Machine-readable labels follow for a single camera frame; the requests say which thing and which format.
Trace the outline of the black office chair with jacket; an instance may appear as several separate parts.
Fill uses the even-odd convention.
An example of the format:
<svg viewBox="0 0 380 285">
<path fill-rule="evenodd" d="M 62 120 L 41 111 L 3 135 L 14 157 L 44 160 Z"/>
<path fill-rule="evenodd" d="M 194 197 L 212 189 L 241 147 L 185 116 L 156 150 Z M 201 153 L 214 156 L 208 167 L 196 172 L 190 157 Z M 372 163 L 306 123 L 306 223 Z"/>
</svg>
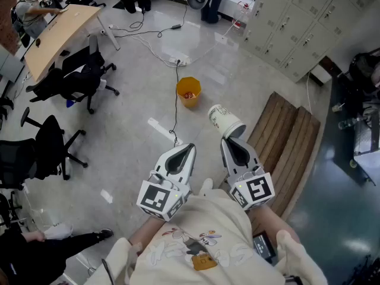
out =
<svg viewBox="0 0 380 285">
<path fill-rule="evenodd" d="M 86 98 L 87 110 L 92 115 L 91 100 L 96 92 L 110 90 L 114 95 L 119 95 L 119 91 L 102 78 L 109 69 L 116 70 L 116 65 L 105 65 L 97 36 L 91 35 L 87 47 L 64 59 L 61 68 L 51 68 L 40 82 L 28 86 L 26 92 L 36 95 L 31 102 L 60 95 L 68 101 L 68 106 Z"/>
</svg>

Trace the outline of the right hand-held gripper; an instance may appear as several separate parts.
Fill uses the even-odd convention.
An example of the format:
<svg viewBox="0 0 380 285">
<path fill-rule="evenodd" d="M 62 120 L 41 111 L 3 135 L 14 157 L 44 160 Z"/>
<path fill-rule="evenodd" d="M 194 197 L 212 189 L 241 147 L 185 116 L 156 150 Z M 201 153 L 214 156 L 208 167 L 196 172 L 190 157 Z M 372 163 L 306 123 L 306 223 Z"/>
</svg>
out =
<svg viewBox="0 0 380 285">
<path fill-rule="evenodd" d="M 262 166 L 256 166 L 259 160 L 252 146 L 242 139 L 230 137 L 221 139 L 220 149 L 230 176 L 237 175 L 239 167 L 253 169 L 230 183 L 229 194 L 244 211 L 263 205 L 275 196 L 271 175 L 265 173 Z"/>
</svg>

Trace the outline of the person's left forearm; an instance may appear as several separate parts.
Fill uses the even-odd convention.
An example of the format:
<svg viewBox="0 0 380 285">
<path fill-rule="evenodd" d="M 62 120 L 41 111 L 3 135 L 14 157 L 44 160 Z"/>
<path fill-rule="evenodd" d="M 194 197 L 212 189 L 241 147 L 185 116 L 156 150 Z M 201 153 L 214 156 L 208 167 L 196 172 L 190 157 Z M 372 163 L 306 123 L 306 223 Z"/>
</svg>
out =
<svg viewBox="0 0 380 285">
<path fill-rule="evenodd" d="M 160 220 L 156 217 L 149 217 L 147 221 L 135 231 L 128 241 L 131 245 L 141 244 L 142 248 L 145 249 L 164 224 L 164 220 Z"/>
</svg>

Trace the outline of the person's right forearm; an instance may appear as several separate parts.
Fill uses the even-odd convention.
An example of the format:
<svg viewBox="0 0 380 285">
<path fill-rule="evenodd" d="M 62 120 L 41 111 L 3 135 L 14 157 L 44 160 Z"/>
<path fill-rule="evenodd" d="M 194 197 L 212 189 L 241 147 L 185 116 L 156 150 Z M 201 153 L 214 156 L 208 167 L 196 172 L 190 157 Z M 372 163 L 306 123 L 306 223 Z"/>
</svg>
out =
<svg viewBox="0 0 380 285">
<path fill-rule="evenodd" d="M 300 239 L 296 232 L 291 228 L 281 217 L 279 217 L 269 206 L 261 205 L 254 210 L 255 218 L 262 226 L 265 232 L 267 232 L 270 240 L 278 244 L 277 233 L 281 230 L 286 231 L 292 239 L 300 243 Z"/>
</svg>

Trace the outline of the white paper cup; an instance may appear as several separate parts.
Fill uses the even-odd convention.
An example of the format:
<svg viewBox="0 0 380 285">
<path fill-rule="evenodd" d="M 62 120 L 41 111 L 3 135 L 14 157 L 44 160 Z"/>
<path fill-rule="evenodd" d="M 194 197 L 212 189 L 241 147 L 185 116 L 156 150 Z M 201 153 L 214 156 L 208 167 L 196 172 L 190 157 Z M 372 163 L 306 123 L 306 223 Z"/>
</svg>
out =
<svg viewBox="0 0 380 285">
<path fill-rule="evenodd" d="M 246 125 L 221 104 L 215 104 L 209 109 L 208 118 L 225 139 L 239 138 L 246 130 Z"/>
</svg>

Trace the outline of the clear plastic bottle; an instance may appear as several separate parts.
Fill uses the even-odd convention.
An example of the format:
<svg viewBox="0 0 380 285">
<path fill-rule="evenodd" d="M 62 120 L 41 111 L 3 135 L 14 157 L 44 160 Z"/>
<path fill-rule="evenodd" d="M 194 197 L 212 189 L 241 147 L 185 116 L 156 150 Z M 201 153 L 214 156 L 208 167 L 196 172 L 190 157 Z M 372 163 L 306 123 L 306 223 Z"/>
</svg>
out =
<svg viewBox="0 0 380 285">
<path fill-rule="evenodd" d="M 357 123 L 361 122 L 361 121 L 364 121 L 365 118 L 363 117 L 356 117 L 356 118 L 348 118 L 348 119 L 345 119 L 343 121 L 340 121 L 338 123 L 338 128 L 340 130 L 344 130 L 344 129 L 347 129 L 349 127 L 353 127 L 355 126 Z"/>
</svg>

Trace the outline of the brown wooden bench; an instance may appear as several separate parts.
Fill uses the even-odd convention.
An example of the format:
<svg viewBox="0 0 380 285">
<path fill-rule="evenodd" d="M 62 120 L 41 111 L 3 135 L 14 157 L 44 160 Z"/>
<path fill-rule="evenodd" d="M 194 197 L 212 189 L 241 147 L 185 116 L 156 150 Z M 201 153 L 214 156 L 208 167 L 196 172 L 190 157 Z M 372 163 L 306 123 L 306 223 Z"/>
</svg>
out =
<svg viewBox="0 0 380 285">
<path fill-rule="evenodd" d="M 254 148 L 265 173 L 269 172 L 275 196 L 266 204 L 282 216 L 295 196 L 308 165 L 320 122 L 304 107 L 294 107 L 273 92 L 264 107 L 254 130 L 246 143 Z M 229 175 L 229 184 L 243 172 L 252 171 L 239 167 L 237 175 Z"/>
</svg>

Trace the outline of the clear jug with red label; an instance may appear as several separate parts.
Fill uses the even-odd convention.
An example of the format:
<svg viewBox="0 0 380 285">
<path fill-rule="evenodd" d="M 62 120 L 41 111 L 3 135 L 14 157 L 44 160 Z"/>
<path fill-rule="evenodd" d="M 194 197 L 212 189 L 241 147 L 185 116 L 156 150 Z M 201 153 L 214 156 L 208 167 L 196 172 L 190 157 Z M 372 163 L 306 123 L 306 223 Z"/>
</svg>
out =
<svg viewBox="0 0 380 285">
<path fill-rule="evenodd" d="M 250 5 L 246 2 L 238 2 L 237 8 L 233 14 L 232 24 L 238 31 L 244 31 L 250 15 Z"/>
</svg>

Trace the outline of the black backpack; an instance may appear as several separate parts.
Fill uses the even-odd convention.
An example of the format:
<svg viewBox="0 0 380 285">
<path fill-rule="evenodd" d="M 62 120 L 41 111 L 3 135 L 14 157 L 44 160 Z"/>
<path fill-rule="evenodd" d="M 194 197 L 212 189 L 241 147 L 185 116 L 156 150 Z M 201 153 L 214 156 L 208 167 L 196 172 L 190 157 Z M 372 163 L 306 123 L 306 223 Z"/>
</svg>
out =
<svg viewBox="0 0 380 285">
<path fill-rule="evenodd" d="M 349 65 L 352 80 L 366 93 L 380 91 L 380 86 L 372 81 L 376 66 L 380 63 L 380 47 L 370 52 L 358 53 Z"/>
</svg>

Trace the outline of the person's cream printed shirt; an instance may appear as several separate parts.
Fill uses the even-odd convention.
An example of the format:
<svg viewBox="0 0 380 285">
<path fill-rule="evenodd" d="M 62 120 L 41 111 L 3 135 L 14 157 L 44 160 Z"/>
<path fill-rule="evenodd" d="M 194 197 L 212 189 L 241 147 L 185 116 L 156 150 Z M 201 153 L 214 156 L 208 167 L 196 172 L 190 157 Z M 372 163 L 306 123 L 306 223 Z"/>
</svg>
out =
<svg viewBox="0 0 380 285">
<path fill-rule="evenodd" d="M 276 264 L 254 250 L 251 221 L 223 190 L 192 195 L 148 246 L 119 239 L 85 285 L 328 285 L 301 243 L 277 233 Z"/>
</svg>

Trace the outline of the light wooden desk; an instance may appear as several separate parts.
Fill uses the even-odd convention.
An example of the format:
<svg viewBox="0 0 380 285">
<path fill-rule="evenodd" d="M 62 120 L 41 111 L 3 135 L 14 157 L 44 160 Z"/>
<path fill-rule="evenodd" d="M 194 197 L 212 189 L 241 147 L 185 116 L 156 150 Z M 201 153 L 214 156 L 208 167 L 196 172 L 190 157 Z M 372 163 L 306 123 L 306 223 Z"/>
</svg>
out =
<svg viewBox="0 0 380 285">
<path fill-rule="evenodd" d="M 40 44 L 33 43 L 24 55 L 35 82 L 40 81 L 62 50 L 93 19 L 97 19 L 116 50 L 121 47 L 108 26 L 100 18 L 100 7 L 70 4 L 40 34 Z"/>
</svg>

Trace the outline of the yellow waste bin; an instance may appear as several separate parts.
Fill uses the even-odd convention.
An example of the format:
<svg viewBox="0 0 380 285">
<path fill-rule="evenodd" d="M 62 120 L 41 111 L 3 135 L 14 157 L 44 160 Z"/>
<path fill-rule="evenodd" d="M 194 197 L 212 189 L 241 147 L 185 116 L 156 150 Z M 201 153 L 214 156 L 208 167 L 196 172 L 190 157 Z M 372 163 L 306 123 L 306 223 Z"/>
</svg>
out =
<svg viewBox="0 0 380 285">
<path fill-rule="evenodd" d="M 189 109 L 197 105 L 201 90 L 200 81 L 194 77 L 183 77 L 176 85 L 176 91 L 180 101 L 186 108 Z M 184 94 L 187 92 L 194 93 L 195 97 L 192 99 L 184 99 Z"/>
</svg>

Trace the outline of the white crumpled paper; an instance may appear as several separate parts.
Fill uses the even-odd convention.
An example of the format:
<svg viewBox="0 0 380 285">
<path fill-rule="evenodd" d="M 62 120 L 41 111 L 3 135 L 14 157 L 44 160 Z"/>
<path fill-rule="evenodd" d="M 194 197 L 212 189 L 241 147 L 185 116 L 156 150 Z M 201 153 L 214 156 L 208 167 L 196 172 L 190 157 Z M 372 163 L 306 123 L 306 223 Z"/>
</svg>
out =
<svg viewBox="0 0 380 285">
<path fill-rule="evenodd" d="M 59 223 L 50 226 L 44 231 L 44 235 L 47 240 L 63 240 L 72 235 L 73 229 L 72 224 Z"/>
</svg>

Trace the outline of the white power strip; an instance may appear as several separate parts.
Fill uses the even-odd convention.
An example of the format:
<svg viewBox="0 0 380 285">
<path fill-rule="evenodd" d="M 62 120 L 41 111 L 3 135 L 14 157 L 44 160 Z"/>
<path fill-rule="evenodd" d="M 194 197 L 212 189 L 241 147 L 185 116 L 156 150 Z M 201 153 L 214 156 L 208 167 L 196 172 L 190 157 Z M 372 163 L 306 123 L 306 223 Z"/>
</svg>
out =
<svg viewBox="0 0 380 285">
<path fill-rule="evenodd" d="M 175 66 L 186 67 L 191 64 L 191 59 L 190 58 L 177 59 L 177 58 L 171 57 L 169 59 L 169 62 L 171 64 L 175 64 Z"/>
</svg>

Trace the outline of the black mesh office chair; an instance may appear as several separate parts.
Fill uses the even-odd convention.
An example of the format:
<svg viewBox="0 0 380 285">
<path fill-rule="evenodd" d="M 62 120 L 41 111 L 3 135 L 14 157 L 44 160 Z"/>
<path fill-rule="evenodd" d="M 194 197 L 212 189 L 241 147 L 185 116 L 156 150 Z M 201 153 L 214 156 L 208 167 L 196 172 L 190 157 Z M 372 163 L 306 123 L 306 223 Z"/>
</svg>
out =
<svg viewBox="0 0 380 285">
<path fill-rule="evenodd" d="M 0 188 L 22 190 L 37 172 L 36 141 L 0 140 Z"/>
</svg>

